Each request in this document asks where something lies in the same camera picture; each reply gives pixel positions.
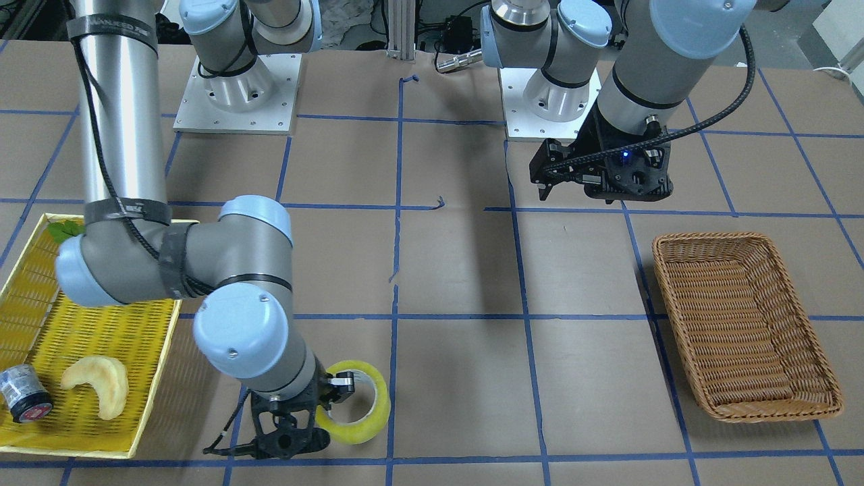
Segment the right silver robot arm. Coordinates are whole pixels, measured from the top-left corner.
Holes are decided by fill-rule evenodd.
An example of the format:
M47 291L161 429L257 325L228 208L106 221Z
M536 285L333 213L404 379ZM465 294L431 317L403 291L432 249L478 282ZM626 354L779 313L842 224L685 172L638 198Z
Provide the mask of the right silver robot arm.
M255 437L206 454L288 459L320 452L318 422L354 393L294 330L290 216L267 196L237 196L213 223L172 219L155 159L158 39L142 1L71 1L67 34L81 85L84 233L55 261L62 292L81 306L200 296L192 336L216 369L246 387Z

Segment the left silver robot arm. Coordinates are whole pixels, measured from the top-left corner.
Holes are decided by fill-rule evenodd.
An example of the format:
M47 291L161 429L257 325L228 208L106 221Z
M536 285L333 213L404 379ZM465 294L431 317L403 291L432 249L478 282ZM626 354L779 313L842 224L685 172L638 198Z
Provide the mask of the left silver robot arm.
M756 68L745 22L754 1L616 1L624 44L570 144L546 138L529 176L546 200L557 185L583 185L586 196L657 202L672 195L672 141L718 123L752 91ZM586 95L613 18L595 1L491 1L481 12L485 65L534 71L527 101L543 119ZM668 122L716 57L735 40L747 74L736 99L719 113L670 132Z

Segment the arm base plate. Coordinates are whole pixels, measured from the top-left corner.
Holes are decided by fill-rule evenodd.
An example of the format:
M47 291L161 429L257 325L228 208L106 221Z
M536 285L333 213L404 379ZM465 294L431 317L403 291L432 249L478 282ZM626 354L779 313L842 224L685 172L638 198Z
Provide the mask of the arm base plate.
M173 123L176 132L292 133L302 55L264 55L246 73L206 79L195 61Z
M576 88L556 86L528 68L499 69L499 81L507 138L517 142L573 142L601 91L597 70Z

